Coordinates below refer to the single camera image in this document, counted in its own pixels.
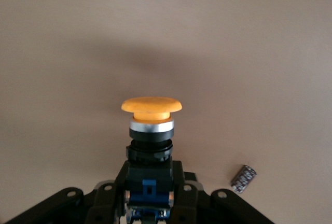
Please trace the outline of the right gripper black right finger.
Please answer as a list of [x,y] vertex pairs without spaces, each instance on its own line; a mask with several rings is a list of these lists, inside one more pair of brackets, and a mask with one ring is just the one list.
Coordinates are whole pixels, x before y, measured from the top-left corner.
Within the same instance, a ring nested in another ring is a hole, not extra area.
[[175,202],[170,223],[273,223],[228,189],[208,195],[195,173],[183,171],[180,161],[173,161],[173,176]]

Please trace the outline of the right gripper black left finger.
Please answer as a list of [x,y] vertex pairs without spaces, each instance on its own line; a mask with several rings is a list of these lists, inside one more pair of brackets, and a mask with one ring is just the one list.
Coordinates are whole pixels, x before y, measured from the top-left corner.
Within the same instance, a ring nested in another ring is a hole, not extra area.
[[115,180],[98,183],[88,194],[75,187],[58,191],[7,223],[120,223],[129,163]]

